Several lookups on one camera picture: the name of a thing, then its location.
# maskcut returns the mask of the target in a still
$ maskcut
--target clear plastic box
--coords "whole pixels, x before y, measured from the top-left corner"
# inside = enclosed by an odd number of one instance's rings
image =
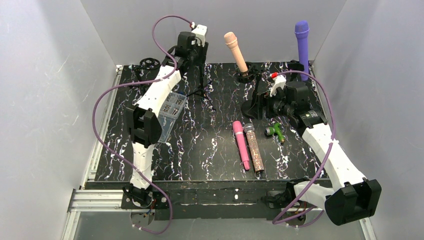
[[[185,95],[175,92],[169,93],[162,107],[160,107],[159,116],[157,117],[157,120],[159,120],[162,126],[162,135],[159,138],[159,143],[167,142],[174,123],[180,116],[186,102],[187,97]]]

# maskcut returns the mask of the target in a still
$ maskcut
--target green spray nozzle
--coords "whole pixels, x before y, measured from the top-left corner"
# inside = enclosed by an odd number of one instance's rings
[[[277,122],[274,124],[274,126],[269,126],[265,129],[265,135],[272,136],[274,134],[278,135],[278,140],[280,143],[284,143],[286,141],[286,138],[283,136],[280,130],[281,123]]]

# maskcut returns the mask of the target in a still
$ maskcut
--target pink microphone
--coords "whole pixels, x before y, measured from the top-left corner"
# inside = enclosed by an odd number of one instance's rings
[[[246,148],[245,135],[243,134],[243,127],[240,121],[232,123],[232,130],[234,131],[235,138],[237,139],[238,150],[240,151],[241,162],[244,165],[244,169],[247,171],[251,168],[249,165],[249,155]]]
[[[248,66],[246,65],[245,59],[243,58],[242,52],[239,48],[239,42],[237,41],[236,35],[234,32],[230,31],[224,35],[225,44],[231,50],[232,55],[234,56],[235,62],[237,63],[238,69],[240,72],[245,73],[248,71]]]

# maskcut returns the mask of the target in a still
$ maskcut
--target marble tabletop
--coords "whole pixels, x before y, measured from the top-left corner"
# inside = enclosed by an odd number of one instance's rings
[[[271,87],[267,81],[270,73],[287,69],[287,62],[253,63],[262,69],[263,78],[259,92]],[[204,82],[210,84],[205,88],[210,100],[192,95],[176,120],[166,143],[157,143],[153,151],[154,181],[240,181],[240,180],[290,180],[312,177],[320,162],[311,147],[289,125],[286,117],[262,120],[248,119],[242,116],[241,104],[251,98],[255,81],[243,84],[235,79],[234,63],[213,63],[204,67]],[[157,70],[141,72],[143,80],[154,79]],[[199,68],[191,68],[182,78],[174,92],[189,94],[199,85]],[[136,81],[135,74],[124,66],[120,83]],[[321,109],[315,85],[308,80],[309,100],[314,108]],[[125,107],[134,104],[144,93],[142,87],[119,88],[113,103],[113,110],[105,137],[105,143],[133,161],[133,147],[124,119]],[[252,123],[260,148],[265,171],[255,173],[245,171],[241,164],[239,149],[233,134],[232,123]],[[281,130],[286,137],[284,144],[279,144],[276,136],[266,137],[265,128],[281,123]],[[96,182],[128,182],[133,169],[113,154],[103,149],[99,159]],[[327,178],[322,172],[320,177]]]

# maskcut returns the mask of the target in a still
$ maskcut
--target purple microphone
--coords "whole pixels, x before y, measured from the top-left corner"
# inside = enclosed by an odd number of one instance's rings
[[[300,21],[294,26],[294,34],[297,38],[297,50],[299,51],[299,62],[304,67],[304,72],[309,73],[308,61],[308,34],[309,26],[307,21]],[[301,74],[302,81],[308,80],[308,76]]]

